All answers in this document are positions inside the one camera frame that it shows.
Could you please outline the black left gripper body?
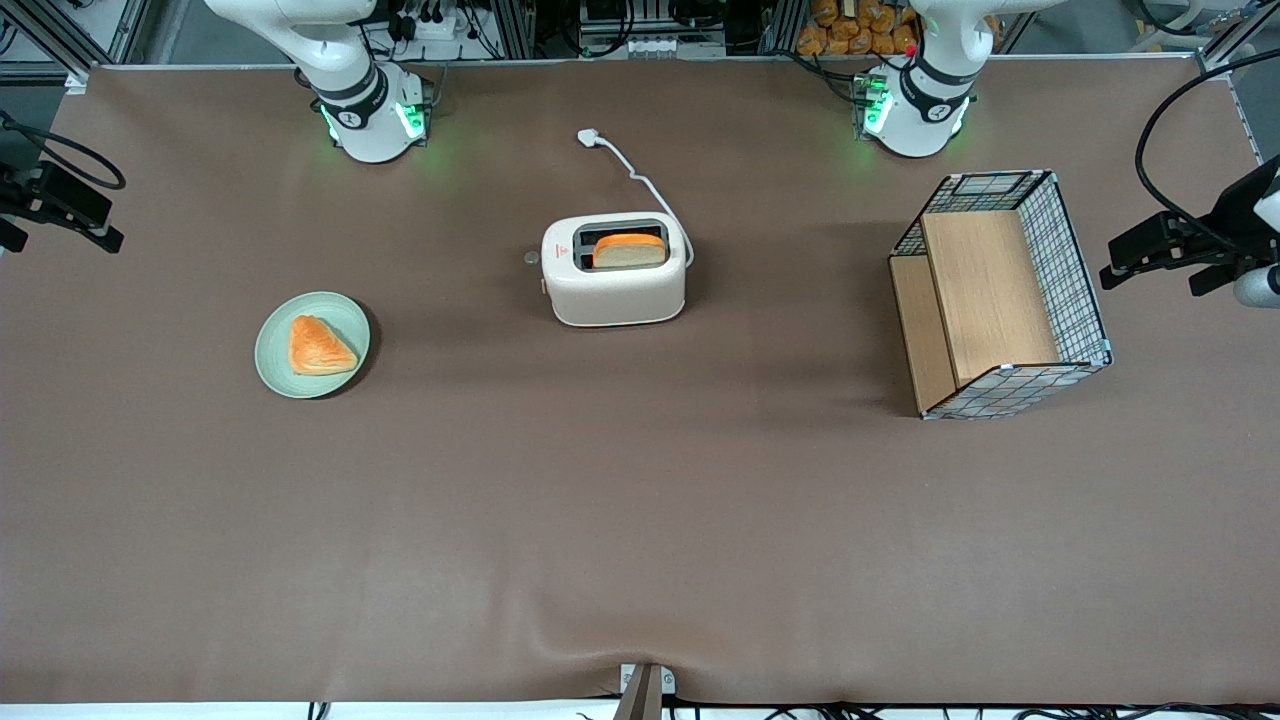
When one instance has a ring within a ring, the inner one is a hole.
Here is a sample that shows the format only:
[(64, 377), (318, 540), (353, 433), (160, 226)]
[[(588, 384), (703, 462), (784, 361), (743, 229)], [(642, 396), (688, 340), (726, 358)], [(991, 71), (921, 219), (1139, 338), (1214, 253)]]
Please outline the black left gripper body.
[(1279, 296), (1277, 165), (1272, 158), (1229, 184), (1199, 218), (1188, 259), (1207, 268), (1189, 278), (1196, 297), (1226, 284), (1236, 297)]

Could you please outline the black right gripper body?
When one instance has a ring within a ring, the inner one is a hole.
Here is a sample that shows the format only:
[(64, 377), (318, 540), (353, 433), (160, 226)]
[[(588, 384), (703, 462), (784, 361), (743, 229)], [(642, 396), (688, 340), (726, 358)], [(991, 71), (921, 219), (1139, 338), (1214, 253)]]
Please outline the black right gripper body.
[(20, 229), (14, 218), (37, 224), (67, 227), (64, 214), (58, 210), (37, 209), (44, 202), (44, 188), (55, 179), (64, 178), (67, 172), (58, 165), (36, 165), (31, 170), (19, 170), (12, 165), (1, 165), (1, 246), (6, 251), (22, 251), (29, 237)]

